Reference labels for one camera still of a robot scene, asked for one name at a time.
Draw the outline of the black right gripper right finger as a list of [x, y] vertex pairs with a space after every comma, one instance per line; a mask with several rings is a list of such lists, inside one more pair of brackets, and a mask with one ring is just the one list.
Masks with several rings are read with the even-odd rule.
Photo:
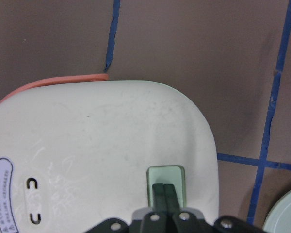
[[208, 227], [203, 213], [195, 208], [180, 207], [175, 187], [163, 185], [167, 207], [167, 233], [206, 233]]

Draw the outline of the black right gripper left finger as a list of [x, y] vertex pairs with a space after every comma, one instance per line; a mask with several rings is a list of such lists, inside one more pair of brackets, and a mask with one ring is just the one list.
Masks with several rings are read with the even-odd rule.
[[165, 233], [167, 223], [167, 203], [162, 183], [152, 185], [153, 208], [141, 222], [141, 233]]

